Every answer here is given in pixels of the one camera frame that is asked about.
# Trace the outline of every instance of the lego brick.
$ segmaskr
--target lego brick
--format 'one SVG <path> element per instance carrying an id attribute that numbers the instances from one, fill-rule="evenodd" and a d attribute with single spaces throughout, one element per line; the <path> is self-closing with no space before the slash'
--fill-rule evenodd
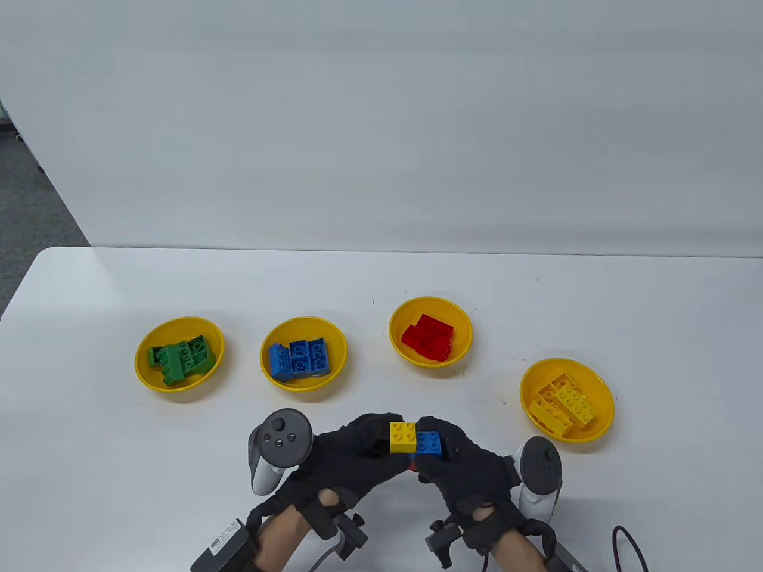
<path id="1" fill-rule="evenodd" d="M 159 363 L 162 365 L 165 385 L 174 385 L 185 379 L 179 346 L 167 345 L 162 348 L 159 351 Z"/>
<path id="2" fill-rule="evenodd" d="M 307 342 L 303 339 L 299 342 L 291 342 L 288 345 L 288 352 L 292 358 L 297 358 L 301 355 L 308 355 Z"/>
<path id="3" fill-rule="evenodd" d="M 409 326 L 403 333 L 401 341 L 416 350 L 417 354 L 435 362 L 445 362 L 450 355 L 449 339 L 435 336 L 418 326 Z"/>
<path id="4" fill-rule="evenodd" d="M 419 431 L 416 433 L 416 454 L 443 456 L 437 431 Z"/>
<path id="5" fill-rule="evenodd" d="M 440 322 L 427 316 L 425 313 L 421 314 L 421 318 L 416 323 L 417 328 L 425 329 L 429 333 L 433 333 L 435 336 L 442 336 L 444 338 L 450 338 L 453 335 L 453 326 L 445 322 Z"/>
<path id="6" fill-rule="evenodd" d="M 312 374 L 309 355 L 293 355 L 291 357 L 291 375 L 295 379 L 309 378 Z"/>
<path id="7" fill-rule="evenodd" d="M 278 381 L 289 381 L 291 375 L 291 358 L 288 349 L 281 344 L 273 344 L 268 350 L 270 357 L 270 377 Z"/>
<path id="8" fill-rule="evenodd" d="M 572 421 L 564 413 L 542 399 L 536 399 L 530 403 L 530 413 L 551 433 L 559 437 L 564 437 L 572 427 Z"/>
<path id="9" fill-rule="evenodd" d="M 149 348 L 148 350 L 148 365 L 150 368 L 161 368 L 162 364 L 159 363 L 159 350 L 162 349 L 161 345 Z"/>
<path id="10" fill-rule="evenodd" d="M 389 452 L 416 452 L 416 423 L 389 424 Z"/>
<path id="11" fill-rule="evenodd" d="M 554 401 L 559 409 L 581 429 L 593 421 L 596 416 L 596 410 L 588 403 L 585 395 L 570 387 L 563 387 L 557 391 L 554 394 Z"/>
<path id="12" fill-rule="evenodd" d="M 179 346 L 183 359 L 183 374 L 187 378 L 209 373 L 217 361 L 214 353 L 209 349 L 207 339 L 203 336 L 181 342 Z"/>
<path id="13" fill-rule="evenodd" d="M 307 352 L 310 354 L 311 374 L 314 378 L 331 372 L 326 341 L 323 338 L 307 342 Z"/>
<path id="14" fill-rule="evenodd" d="M 548 384 L 538 390 L 538 394 L 548 403 L 554 403 L 554 394 L 560 389 L 568 387 L 577 389 L 577 384 L 565 372 L 557 375 Z"/>

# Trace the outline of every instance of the black cable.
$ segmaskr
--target black cable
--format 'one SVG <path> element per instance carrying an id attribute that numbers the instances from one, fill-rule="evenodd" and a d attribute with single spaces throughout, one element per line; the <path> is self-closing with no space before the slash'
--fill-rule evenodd
<path id="1" fill-rule="evenodd" d="M 320 566 L 320 565 L 321 565 L 321 564 L 324 562 L 324 560 L 326 560 L 326 559 L 329 557 L 329 554 L 331 554 L 332 552 L 334 552 L 334 551 L 336 550 L 336 547 L 337 547 L 337 546 L 339 546 L 339 545 L 334 545 L 334 546 L 332 546 L 331 548 L 329 548 L 328 550 L 326 550 L 326 551 L 325 551 L 325 552 L 324 552 L 324 553 L 323 553 L 323 554 L 320 556 L 320 558 L 318 558 L 318 559 L 315 561 L 315 564 L 313 564 L 313 566 L 311 567 L 311 569 L 310 569 L 310 570 L 308 570 L 307 572 L 315 572 L 315 569 L 316 569 L 316 568 L 318 568 L 318 567 L 319 567 L 319 566 Z"/>
<path id="2" fill-rule="evenodd" d="M 626 538 L 628 538 L 628 542 L 630 542 L 630 545 L 633 546 L 633 550 L 636 551 L 636 556 L 639 557 L 639 562 L 641 563 L 641 568 L 644 572 L 649 572 L 649 569 L 646 567 L 646 560 L 644 559 L 644 555 L 641 553 L 641 548 L 639 548 L 639 545 L 636 544 L 636 541 L 633 540 L 633 537 L 630 535 L 630 532 L 625 530 L 624 526 L 617 525 L 615 528 L 612 529 L 612 552 L 614 553 L 615 557 L 615 568 L 617 569 L 617 572 L 623 572 L 623 569 L 620 567 L 620 554 L 617 552 L 617 533 L 622 532 Z"/>

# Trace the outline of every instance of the stacked lego bricks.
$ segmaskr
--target stacked lego bricks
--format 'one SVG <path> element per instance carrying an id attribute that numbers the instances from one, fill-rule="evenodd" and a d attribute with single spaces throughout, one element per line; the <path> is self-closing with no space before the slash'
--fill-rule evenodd
<path id="1" fill-rule="evenodd" d="M 270 375 L 281 382 L 291 379 L 319 378 L 331 372 L 323 338 L 300 340 L 285 345 L 273 344 L 269 350 Z"/>
<path id="2" fill-rule="evenodd" d="M 411 324 L 405 330 L 401 341 L 424 358 L 445 362 L 450 356 L 452 336 L 453 326 L 423 313 L 415 326 Z"/>
<path id="3" fill-rule="evenodd" d="M 583 429 L 597 412 L 578 391 L 577 384 L 562 372 L 538 390 L 530 413 L 551 433 L 563 437 L 572 426 Z"/>
<path id="4" fill-rule="evenodd" d="M 203 336 L 173 345 L 159 345 L 148 350 L 148 365 L 161 368 L 164 384 L 175 385 L 192 375 L 207 374 L 217 357 Z"/>

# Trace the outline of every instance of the red lego brick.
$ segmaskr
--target red lego brick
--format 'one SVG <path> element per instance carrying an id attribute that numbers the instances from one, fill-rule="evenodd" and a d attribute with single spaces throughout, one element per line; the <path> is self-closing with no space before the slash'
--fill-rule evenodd
<path id="1" fill-rule="evenodd" d="M 403 334 L 402 342 L 416 353 L 435 362 L 444 362 L 450 355 L 450 339 L 435 336 L 418 326 L 409 326 Z"/>
<path id="2" fill-rule="evenodd" d="M 419 318 L 416 327 L 424 328 L 427 332 L 433 333 L 435 336 L 450 338 L 450 336 L 453 335 L 453 326 L 435 320 L 431 316 L 427 316 L 425 313 L 421 314 L 421 318 Z"/>

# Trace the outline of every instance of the white wall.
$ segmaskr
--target white wall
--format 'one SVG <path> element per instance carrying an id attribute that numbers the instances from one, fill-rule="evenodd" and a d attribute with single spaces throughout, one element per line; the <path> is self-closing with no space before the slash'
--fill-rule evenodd
<path id="1" fill-rule="evenodd" d="M 763 255 L 759 0 L 0 0 L 98 245 Z"/>

